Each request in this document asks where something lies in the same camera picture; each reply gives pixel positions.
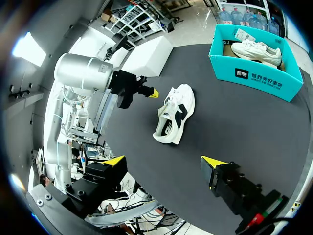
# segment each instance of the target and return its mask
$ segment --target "teal shoebox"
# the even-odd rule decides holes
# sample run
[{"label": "teal shoebox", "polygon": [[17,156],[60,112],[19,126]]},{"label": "teal shoebox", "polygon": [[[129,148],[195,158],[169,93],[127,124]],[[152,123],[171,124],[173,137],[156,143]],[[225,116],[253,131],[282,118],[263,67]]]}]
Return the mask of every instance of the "teal shoebox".
[{"label": "teal shoebox", "polygon": [[[230,44],[236,41],[236,32],[242,29],[269,47],[280,48],[282,65],[279,68],[246,59],[233,54]],[[253,87],[291,101],[303,85],[302,76],[295,57],[285,39],[263,30],[239,25],[216,25],[215,35],[209,53],[218,80],[229,81]]]}]

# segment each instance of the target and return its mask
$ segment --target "round table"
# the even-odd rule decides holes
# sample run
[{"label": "round table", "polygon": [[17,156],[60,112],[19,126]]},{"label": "round table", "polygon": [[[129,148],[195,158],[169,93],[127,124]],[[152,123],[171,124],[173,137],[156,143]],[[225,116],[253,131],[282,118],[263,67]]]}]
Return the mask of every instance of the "round table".
[{"label": "round table", "polygon": [[[263,194],[276,189],[291,197],[309,146],[309,96],[305,85],[286,102],[217,80],[210,46],[174,48],[160,77],[145,84],[154,86],[159,98],[135,94],[127,110],[115,107],[105,139],[116,156],[126,155],[130,174],[156,200],[194,226],[227,235],[234,234],[241,218],[210,192],[200,173],[201,156],[234,161],[248,179],[263,185]],[[181,83],[193,88],[195,112],[179,145],[161,144],[152,136],[157,110]]]}]

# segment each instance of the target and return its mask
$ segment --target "white robotic arm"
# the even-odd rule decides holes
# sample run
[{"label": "white robotic arm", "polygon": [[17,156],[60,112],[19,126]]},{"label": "white robotic arm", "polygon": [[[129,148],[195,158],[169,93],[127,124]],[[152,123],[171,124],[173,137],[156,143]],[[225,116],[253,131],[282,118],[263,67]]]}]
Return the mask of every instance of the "white robotic arm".
[{"label": "white robotic arm", "polygon": [[76,54],[63,54],[54,71],[54,79],[70,89],[59,92],[57,100],[53,103],[54,110],[49,125],[48,138],[44,146],[44,157],[47,164],[55,165],[55,186],[65,192],[65,185],[71,184],[71,147],[66,143],[58,143],[63,116],[63,102],[66,100],[75,105],[82,103],[86,98],[80,96],[92,95],[94,92],[104,92],[111,89],[111,93],[119,96],[117,106],[128,108],[135,93],[146,97],[158,97],[153,87],[143,86],[146,77],[137,77],[125,71],[113,71],[112,64],[96,58]]}]

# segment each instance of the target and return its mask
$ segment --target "shoe laces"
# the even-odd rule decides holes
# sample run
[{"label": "shoe laces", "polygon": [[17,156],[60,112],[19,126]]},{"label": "shoe laces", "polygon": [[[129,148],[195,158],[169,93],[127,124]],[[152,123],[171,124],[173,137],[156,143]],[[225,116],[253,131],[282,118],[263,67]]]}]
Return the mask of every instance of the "shoe laces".
[{"label": "shoe laces", "polygon": [[164,101],[164,105],[168,105],[169,103],[172,103],[172,104],[175,104],[175,106],[177,106],[180,98],[181,98],[180,92],[174,87],[172,87]]},{"label": "shoe laces", "polygon": [[245,39],[242,43],[245,45],[245,47],[263,47],[262,44],[250,41],[249,39]]}]

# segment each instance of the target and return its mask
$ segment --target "logo on box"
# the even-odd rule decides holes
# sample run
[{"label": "logo on box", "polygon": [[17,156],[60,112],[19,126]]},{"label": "logo on box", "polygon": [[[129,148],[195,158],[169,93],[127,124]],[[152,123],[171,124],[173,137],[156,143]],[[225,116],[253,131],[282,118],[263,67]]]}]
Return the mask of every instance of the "logo on box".
[{"label": "logo on box", "polygon": [[248,79],[249,71],[235,68],[235,76],[243,79]]}]

